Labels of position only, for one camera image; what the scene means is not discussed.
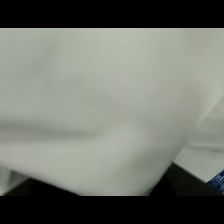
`blue object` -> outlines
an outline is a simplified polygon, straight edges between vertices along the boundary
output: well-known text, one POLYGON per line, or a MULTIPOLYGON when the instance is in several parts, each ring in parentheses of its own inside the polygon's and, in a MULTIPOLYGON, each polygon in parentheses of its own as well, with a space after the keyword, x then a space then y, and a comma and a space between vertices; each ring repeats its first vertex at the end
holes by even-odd
POLYGON ((207 182, 212 188, 224 195, 224 170, 207 182))

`black surface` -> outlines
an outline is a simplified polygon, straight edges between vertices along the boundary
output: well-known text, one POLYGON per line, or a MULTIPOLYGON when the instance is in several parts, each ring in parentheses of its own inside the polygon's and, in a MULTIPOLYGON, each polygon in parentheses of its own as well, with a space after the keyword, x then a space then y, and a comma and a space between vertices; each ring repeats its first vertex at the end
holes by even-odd
MULTIPOLYGON (((78 196, 51 185, 29 179, 5 196, 78 196)), ((150 196, 221 196, 179 166, 172 164, 150 196)))

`white cloth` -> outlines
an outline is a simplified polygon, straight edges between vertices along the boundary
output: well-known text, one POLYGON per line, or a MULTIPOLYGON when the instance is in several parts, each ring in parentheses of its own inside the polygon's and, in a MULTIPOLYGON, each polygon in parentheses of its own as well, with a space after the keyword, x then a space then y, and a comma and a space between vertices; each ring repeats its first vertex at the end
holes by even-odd
POLYGON ((222 29, 1 29, 0 165, 142 195, 223 95, 222 29))

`white garment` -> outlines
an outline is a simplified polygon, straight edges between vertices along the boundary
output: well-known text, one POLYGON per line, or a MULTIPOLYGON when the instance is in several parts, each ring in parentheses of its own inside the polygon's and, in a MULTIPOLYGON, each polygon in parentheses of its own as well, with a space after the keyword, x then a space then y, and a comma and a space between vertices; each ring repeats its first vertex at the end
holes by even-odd
POLYGON ((1 29, 0 165, 141 195, 223 95, 221 29, 1 29))

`white sheet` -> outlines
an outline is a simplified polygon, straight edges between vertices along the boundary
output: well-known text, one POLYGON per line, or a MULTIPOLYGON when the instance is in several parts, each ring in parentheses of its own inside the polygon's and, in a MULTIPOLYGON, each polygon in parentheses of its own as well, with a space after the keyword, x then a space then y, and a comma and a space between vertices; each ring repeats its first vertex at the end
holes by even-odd
POLYGON ((223 95, 221 29, 1 29, 0 164, 141 195, 223 95))

